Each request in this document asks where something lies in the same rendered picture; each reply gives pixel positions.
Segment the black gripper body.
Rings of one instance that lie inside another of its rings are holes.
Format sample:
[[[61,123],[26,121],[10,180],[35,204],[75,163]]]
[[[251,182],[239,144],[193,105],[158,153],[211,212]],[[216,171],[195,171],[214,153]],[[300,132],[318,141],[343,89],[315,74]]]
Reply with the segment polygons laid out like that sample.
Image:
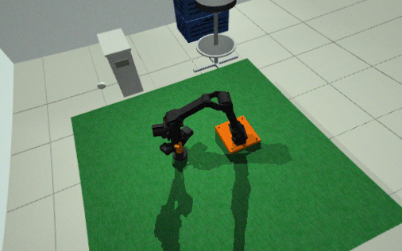
[[[188,126],[185,126],[184,128],[181,129],[181,132],[177,136],[172,136],[169,132],[168,134],[170,135],[171,143],[167,144],[166,142],[160,146],[160,150],[166,154],[167,156],[172,153],[174,149],[174,145],[178,145],[184,138],[187,136],[190,137],[192,136],[193,130],[190,129]]]

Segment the orange knob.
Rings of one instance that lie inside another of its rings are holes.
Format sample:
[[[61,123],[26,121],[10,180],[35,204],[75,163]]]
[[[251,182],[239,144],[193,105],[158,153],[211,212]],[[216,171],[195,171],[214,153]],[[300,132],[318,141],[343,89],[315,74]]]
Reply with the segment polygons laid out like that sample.
[[[175,145],[175,148],[176,148],[177,153],[182,153],[183,152],[183,146],[182,146],[181,142],[178,145]]]

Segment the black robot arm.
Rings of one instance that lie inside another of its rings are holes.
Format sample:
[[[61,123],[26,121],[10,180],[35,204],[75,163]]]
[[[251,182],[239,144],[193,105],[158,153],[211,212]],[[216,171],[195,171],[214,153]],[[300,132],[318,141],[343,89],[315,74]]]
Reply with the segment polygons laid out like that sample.
[[[212,102],[211,98],[216,97],[218,103]],[[170,141],[170,135],[177,136],[180,134],[180,127],[184,127],[184,119],[200,111],[205,107],[210,107],[214,110],[221,110],[226,113],[230,124],[230,133],[232,134],[232,141],[236,146],[246,143],[247,134],[245,127],[236,119],[233,111],[233,103],[228,91],[214,91],[210,94],[203,94],[200,98],[190,102],[180,109],[173,109],[166,113],[163,118],[163,123],[152,125],[153,136],[161,136],[163,139],[167,138]]]

